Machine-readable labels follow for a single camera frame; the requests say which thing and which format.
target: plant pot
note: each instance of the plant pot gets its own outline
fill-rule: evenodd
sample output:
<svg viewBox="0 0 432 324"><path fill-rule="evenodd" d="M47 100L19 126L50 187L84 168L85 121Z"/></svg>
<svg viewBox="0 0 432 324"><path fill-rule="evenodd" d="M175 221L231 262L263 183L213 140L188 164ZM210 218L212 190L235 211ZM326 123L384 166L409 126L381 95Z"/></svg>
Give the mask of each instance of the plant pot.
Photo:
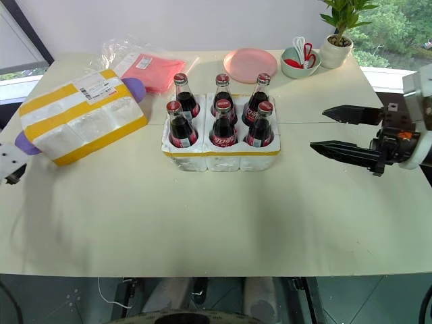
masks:
<svg viewBox="0 0 432 324"><path fill-rule="evenodd" d="M319 51L319 55L321 56L321 65L328 69L338 68L344 64L354 46L352 40L347 36L344 36L344 38L351 42L350 46L335 46L329 42L329 38L332 36L335 36L335 34L332 34L325 39L324 44L321 46Z"/></svg>

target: purple handle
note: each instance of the purple handle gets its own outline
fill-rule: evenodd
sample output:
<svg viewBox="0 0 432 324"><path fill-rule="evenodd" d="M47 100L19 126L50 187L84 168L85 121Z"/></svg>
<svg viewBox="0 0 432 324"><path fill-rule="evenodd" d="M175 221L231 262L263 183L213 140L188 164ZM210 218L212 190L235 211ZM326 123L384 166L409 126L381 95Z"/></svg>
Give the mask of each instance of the purple handle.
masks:
<svg viewBox="0 0 432 324"><path fill-rule="evenodd" d="M141 100L146 96L146 88L140 79L137 78L124 78L121 79L123 83L128 87L132 96L137 103L140 103Z"/></svg>
<svg viewBox="0 0 432 324"><path fill-rule="evenodd" d="M24 135L24 132L20 132L15 139L15 146L18 147L21 151L26 153L27 155L36 155L41 152L37 147L35 147L31 141L29 141Z"/></svg>

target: white table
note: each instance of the white table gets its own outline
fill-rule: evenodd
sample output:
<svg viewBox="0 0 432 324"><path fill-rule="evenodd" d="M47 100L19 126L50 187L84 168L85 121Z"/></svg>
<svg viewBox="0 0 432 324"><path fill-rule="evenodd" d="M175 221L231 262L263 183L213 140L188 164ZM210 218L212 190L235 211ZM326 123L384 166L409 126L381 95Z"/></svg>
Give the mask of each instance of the white table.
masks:
<svg viewBox="0 0 432 324"><path fill-rule="evenodd" d="M277 59L280 51L272 51ZM215 90L225 52L199 55L195 93ZM87 55L57 60L34 97L81 76ZM251 85L232 82L232 92ZM0 273L70 276L369 275L432 271L431 188L422 172L381 178L318 155L309 142L368 146L377 128L331 122L341 104L380 107L353 59L303 80L271 81L281 153L263 172L182 172L161 152L166 96L147 97L148 126L77 163L34 157L0 186ZM15 115L0 134L14 140Z"/></svg>

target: cable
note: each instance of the cable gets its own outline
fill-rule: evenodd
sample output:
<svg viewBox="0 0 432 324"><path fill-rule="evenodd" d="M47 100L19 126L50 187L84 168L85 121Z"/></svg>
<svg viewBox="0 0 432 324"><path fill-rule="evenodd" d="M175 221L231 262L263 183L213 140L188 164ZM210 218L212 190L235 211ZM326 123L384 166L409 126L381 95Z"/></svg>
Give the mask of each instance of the cable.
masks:
<svg viewBox="0 0 432 324"><path fill-rule="evenodd" d="M6 296L10 299L10 301L13 304L13 307L15 307L16 311L16 317L18 318L18 324L24 324L24 320L22 318L22 311L20 305L17 303L16 299L14 298L14 295L10 292L9 289L5 286L5 284L0 281L0 288L5 292Z"/></svg>
<svg viewBox="0 0 432 324"><path fill-rule="evenodd" d="M108 304L115 304L115 305L118 305L118 306L120 306L120 307L123 307L123 308L126 308L126 309L131 309L133 306L125 306L125 305L123 305L123 304L120 304L119 302L111 302L111 301L109 301L108 299L106 299L103 295L102 295L102 291L101 291L101 278L100 277L97 277L97 286L98 286L98 288L99 288L99 295L101 295L101 298L105 301L105 302L107 302Z"/></svg>
<svg viewBox="0 0 432 324"><path fill-rule="evenodd" d="M432 298L432 286L429 287L427 290L427 293L425 294L425 297L423 297L423 301L421 302L420 312L418 313L418 324L426 324L426 310L427 305L429 305L429 302Z"/></svg>

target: small bowl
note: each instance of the small bowl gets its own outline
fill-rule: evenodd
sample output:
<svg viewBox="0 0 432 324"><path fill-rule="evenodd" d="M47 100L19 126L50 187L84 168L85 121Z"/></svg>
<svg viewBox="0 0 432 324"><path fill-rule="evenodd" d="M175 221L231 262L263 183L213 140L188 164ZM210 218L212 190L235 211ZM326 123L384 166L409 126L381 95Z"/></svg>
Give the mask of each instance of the small bowl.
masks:
<svg viewBox="0 0 432 324"><path fill-rule="evenodd" d="M318 52L315 50L312 50L312 53L314 53L317 57L317 61L315 62L314 66L308 69L299 69L297 67L288 65L284 61L285 59L293 59L294 61L299 62L296 49L290 47L289 49L283 51L281 55L281 70L283 74L293 79L301 79L314 74L314 72L317 71L317 68L321 65L321 58L319 57Z"/></svg>

